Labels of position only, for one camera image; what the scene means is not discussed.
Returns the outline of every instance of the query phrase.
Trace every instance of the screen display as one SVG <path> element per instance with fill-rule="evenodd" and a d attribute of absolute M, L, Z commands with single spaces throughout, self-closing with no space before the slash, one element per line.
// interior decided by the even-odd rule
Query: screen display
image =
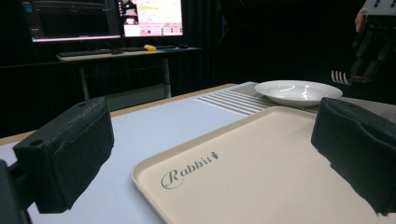
<path fill-rule="evenodd" d="M 33 42 L 120 38 L 114 0 L 21 1 Z"/>
<path fill-rule="evenodd" d="M 118 0 L 125 37 L 183 35 L 181 0 Z"/>

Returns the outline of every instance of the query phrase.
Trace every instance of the white plate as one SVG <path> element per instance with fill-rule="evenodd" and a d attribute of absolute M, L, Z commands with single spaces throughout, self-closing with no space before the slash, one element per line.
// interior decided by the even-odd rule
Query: white plate
<path fill-rule="evenodd" d="M 255 89 L 280 105 L 293 107 L 318 105 L 323 97 L 336 99 L 343 95 L 333 86 L 297 80 L 267 81 L 256 85 Z"/>

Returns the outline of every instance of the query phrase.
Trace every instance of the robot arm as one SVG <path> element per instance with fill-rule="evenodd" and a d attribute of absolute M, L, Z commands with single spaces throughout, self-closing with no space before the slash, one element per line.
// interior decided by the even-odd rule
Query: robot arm
<path fill-rule="evenodd" d="M 381 64 L 396 52 L 396 1 L 367 0 L 361 12 L 366 19 L 352 43 L 356 60 L 349 84 L 374 81 Z"/>

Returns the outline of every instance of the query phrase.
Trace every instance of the table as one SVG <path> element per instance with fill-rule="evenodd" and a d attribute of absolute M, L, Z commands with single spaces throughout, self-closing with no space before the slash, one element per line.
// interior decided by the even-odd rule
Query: table
<path fill-rule="evenodd" d="M 169 53 L 180 53 L 180 52 L 193 52 L 198 50 L 197 48 L 188 48 L 188 49 L 164 49 L 164 50 L 156 50 L 156 51 L 134 51 L 134 52 L 123 52 L 122 54 L 96 54 L 96 55 L 85 55 L 85 56 L 75 56 L 75 57 L 58 57 L 61 62 L 88 62 L 88 61 L 98 61 L 98 60 L 125 60 L 132 58 L 141 58 L 143 56 L 162 56 L 161 64 L 163 67 L 163 84 L 164 84 L 164 96 L 165 98 L 171 97 L 171 83 L 169 77 L 169 65 L 168 65 L 168 56 Z M 90 93 L 87 88 L 87 81 L 85 78 L 84 64 L 82 64 L 78 68 L 81 86 L 84 93 L 84 99 L 90 99 Z"/>
<path fill-rule="evenodd" d="M 227 84 L 112 112 L 115 145 L 97 177 L 70 211 L 41 215 L 33 204 L 28 209 L 33 222 L 162 223 L 133 184 L 131 171 L 134 165 L 271 106 L 253 91 L 255 84 Z M 391 109 L 390 119 L 396 118 L 394 105 L 384 107 Z M 8 165 L 14 162 L 12 147 L 27 134 L 1 139 L 0 159 Z"/>

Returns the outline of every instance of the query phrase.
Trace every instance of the plastic tray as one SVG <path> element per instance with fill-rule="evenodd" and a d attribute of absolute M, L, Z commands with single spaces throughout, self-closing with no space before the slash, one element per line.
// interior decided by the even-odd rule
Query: plastic tray
<path fill-rule="evenodd" d="M 167 223 L 396 223 L 311 145 L 315 118 L 273 106 L 139 162 L 132 179 Z"/>

